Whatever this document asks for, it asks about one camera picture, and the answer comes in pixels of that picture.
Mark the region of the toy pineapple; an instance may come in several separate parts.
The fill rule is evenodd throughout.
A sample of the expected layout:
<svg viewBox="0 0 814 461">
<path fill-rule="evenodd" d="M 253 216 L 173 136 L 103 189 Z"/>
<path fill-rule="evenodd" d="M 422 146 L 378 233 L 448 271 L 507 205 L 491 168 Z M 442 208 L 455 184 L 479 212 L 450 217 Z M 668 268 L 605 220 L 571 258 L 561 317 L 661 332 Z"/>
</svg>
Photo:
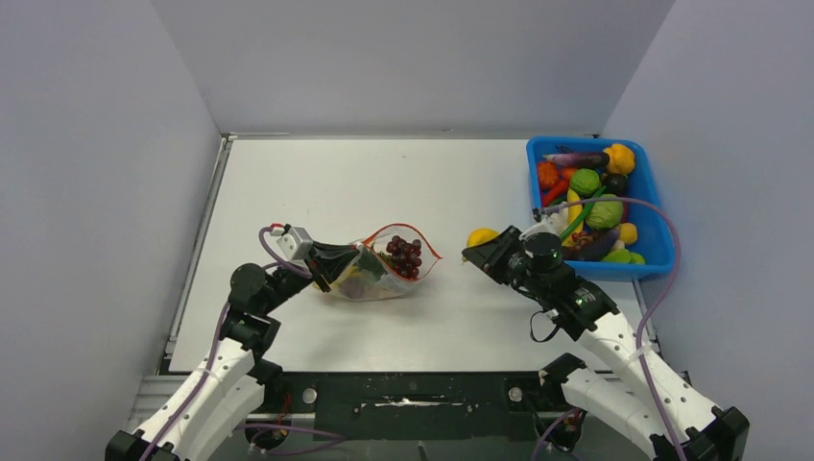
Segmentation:
<svg viewBox="0 0 814 461">
<path fill-rule="evenodd" d="M 374 281 L 380 280 L 390 273 L 390 265 L 377 252 L 365 250 L 360 254 L 356 265 L 365 272 L 367 278 Z"/>
</svg>

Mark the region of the toy yellow mango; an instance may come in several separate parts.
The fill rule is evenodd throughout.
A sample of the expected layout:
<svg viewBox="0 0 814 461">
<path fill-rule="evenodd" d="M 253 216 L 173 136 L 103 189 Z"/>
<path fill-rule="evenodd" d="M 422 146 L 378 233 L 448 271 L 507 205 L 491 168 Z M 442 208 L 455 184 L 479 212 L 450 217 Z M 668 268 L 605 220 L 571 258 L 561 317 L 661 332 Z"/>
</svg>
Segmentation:
<svg viewBox="0 0 814 461">
<path fill-rule="evenodd" d="M 331 284 L 334 289 L 343 289 L 344 287 L 365 286 L 367 276 L 365 272 L 359 268 L 358 265 L 353 264 L 348 266 L 342 274 Z"/>
</svg>

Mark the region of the toy dark passion fruit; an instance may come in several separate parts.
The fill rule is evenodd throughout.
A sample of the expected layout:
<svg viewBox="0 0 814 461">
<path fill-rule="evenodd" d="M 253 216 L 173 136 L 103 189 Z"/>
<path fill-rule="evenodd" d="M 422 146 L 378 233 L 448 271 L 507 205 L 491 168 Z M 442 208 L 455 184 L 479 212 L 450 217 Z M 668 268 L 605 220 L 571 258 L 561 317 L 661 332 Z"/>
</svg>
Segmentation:
<svg viewBox="0 0 814 461">
<path fill-rule="evenodd" d="M 340 291 L 349 300 L 363 301 L 367 297 L 368 284 L 364 279 L 346 279 Z"/>
</svg>

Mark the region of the toy yellow lemon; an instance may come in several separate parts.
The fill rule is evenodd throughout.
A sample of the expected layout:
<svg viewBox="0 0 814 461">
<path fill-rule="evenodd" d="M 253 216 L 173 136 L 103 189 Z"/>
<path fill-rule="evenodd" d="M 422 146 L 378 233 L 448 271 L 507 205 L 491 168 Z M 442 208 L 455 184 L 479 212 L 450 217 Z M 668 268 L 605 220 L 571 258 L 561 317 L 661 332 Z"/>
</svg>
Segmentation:
<svg viewBox="0 0 814 461">
<path fill-rule="evenodd" d="M 489 228 L 480 228 L 473 230 L 467 237 L 467 248 L 476 247 L 485 244 L 494 238 L 498 237 L 500 232 Z"/>
</svg>

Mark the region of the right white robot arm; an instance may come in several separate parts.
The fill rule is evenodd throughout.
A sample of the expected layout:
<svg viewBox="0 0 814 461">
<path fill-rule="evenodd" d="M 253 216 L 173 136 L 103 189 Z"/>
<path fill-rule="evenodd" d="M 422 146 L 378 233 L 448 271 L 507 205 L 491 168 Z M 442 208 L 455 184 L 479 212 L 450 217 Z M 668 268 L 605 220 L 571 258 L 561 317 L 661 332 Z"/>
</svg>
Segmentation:
<svg viewBox="0 0 814 461">
<path fill-rule="evenodd" d="M 515 227 L 478 230 L 462 258 L 536 302 L 557 329 L 628 388 L 619 390 L 565 353 L 539 371 L 539 394 L 549 408 L 585 410 L 652 460 L 743 459 L 747 417 L 703 396 L 667 365 L 611 297 L 563 261 L 557 235 L 525 236 Z"/>
</svg>

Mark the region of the clear zip top bag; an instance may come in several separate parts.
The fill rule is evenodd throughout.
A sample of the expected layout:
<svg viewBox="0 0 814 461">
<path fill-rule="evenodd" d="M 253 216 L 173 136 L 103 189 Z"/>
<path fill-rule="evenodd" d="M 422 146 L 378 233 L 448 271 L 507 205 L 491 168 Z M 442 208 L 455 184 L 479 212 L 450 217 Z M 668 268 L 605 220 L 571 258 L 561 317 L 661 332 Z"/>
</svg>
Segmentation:
<svg viewBox="0 0 814 461">
<path fill-rule="evenodd" d="M 443 257 L 422 232 L 406 223 L 392 223 L 350 243 L 348 264 L 331 282 L 311 286 L 352 302 L 371 302 L 404 296 L 429 275 Z"/>
</svg>

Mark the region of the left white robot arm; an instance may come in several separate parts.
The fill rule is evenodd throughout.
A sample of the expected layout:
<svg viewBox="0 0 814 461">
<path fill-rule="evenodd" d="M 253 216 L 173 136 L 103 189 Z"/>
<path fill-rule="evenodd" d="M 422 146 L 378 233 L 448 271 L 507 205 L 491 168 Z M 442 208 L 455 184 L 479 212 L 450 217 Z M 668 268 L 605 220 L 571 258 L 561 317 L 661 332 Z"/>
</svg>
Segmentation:
<svg viewBox="0 0 814 461">
<path fill-rule="evenodd" d="M 281 327 L 272 311 L 312 284 L 329 291 L 360 254 L 359 245 L 304 242 L 294 247 L 294 260 L 271 269 L 239 266 L 202 361 L 135 431 L 120 430 L 110 439 L 105 459 L 208 459 L 282 373 L 264 357 Z"/>
</svg>

